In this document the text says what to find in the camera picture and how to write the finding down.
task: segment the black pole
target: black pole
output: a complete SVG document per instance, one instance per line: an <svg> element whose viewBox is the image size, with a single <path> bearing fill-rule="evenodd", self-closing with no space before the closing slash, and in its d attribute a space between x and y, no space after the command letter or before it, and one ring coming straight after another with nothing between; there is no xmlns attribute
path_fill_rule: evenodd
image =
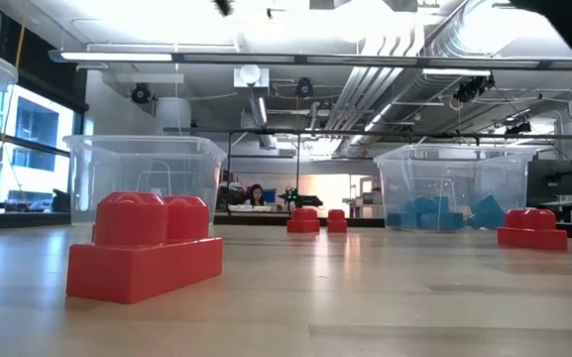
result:
<svg viewBox="0 0 572 357"><path fill-rule="evenodd" d="M228 209L228 198L230 197L230 161L232 159L231 152L233 150L233 133L228 133L228 169L227 169L227 176L226 176L226 211L228 215L230 215L230 209Z"/></svg>
<svg viewBox="0 0 572 357"><path fill-rule="evenodd" d="M298 192L298 166L300 164L301 158L301 135L298 134L298 140L296 144L296 192Z"/></svg>

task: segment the security camera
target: security camera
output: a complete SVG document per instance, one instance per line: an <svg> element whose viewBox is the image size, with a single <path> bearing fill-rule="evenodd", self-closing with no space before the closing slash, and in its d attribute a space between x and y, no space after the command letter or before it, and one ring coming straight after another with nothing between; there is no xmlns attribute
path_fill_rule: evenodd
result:
<svg viewBox="0 0 572 357"><path fill-rule="evenodd" d="M137 104L147 104L151 101L152 94L147 83L136 83L136 88L131 92L131 100Z"/></svg>
<svg viewBox="0 0 572 357"><path fill-rule="evenodd" d="M309 78L302 78L296 86L296 96L301 99L307 99L314 95L314 87Z"/></svg>

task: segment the ceiling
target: ceiling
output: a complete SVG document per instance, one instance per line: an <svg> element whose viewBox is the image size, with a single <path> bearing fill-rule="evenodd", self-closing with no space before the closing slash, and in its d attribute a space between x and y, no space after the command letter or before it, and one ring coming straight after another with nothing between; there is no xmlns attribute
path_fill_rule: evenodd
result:
<svg viewBox="0 0 572 357"><path fill-rule="evenodd" d="M180 44L182 49L191 52L354 55L363 52L367 34L399 31L398 21L389 21L397 19L393 11L381 0L343 1L347 4L334 10L309 10L310 1L318 3L316 0L237 0L234 16L227 19L222 19L206 0L0 0L0 9L19 22L25 19L31 31L68 51L111 43L114 44L111 46L146 45L142 51L150 51L152 45ZM367 12L356 6L365 2L369 6ZM461 0L422 2L440 5L421 18L426 22L425 35L428 36ZM267 6L276 9L272 12L273 20L266 17ZM543 26L546 25L528 24L525 31L519 30L521 36L496 56L572 58L572 52L558 35ZM479 33L490 31L486 29L490 27L491 24L486 24ZM103 78L119 93L128 96L135 83L125 80L124 74L183 74L178 84L152 83L152 90L158 97L221 96L192 101L192 117L201 127L231 128L239 125L239 112L248 105L244 94L233 95L237 92L233 87L234 68L235 65L111 64L109 70L103 72ZM272 80L283 80L279 82L280 97L272 92L268 98L269 109L309 108L314 100L293 99L291 84L302 77L310 78L314 84L314 95L320 97L315 100L335 102L353 69L293 65L268 68ZM555 89L543 92L546 98L552 98L572 90L572 72L496 71L494 75L503 93L489 91L482 99L499 100L503 99L502 94L529 98L538 95L536 89ZM454 130L460 123L464 130L484 130L494 120L514 112L510 105L499 103L469 104L457 112L448 107L451 94L452 90L442 93L445 106L421 111L416 131ZM527 100L515 107L521 110L539 103L539 100ZM363 116L355 128L365 127L371 117Z"/></svg>

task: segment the wooden floor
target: wooden floor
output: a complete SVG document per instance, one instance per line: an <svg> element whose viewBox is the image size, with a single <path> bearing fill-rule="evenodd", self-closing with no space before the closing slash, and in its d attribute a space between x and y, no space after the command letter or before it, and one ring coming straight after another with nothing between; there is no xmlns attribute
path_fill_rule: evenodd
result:
<svg viewBox="0 0 572 357"><path fill-rule="evenodd" d="M572 356L572 241L215 229L221 277L134 305L65 297L86 227L0 231L0 356Z"/></svg>

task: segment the window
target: window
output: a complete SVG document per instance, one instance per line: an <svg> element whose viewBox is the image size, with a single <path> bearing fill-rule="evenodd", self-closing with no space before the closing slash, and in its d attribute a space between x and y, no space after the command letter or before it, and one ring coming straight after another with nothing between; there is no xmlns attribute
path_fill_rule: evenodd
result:
<svg viewBox="0 0 572 357"><path fill-rule="evenodd" d="M63 137L73 132L74 112L12 85L0 95L0 133L4 125L6 135L68 151Z"/></svg>
<svg viewBox="0 0 572 357"><path fill-rule="evenodd" d="M68 175L69 158L0 141L0 202L41 210L54 189L67 192Z"/></svg>
<svg viewBox="0 0 572 357"><path fill-rule="evenodd" d="M54 190L67 192L62 138L74 123L72 110L18 85L0 94L0 203L6 210L50 210Z"/></svg>

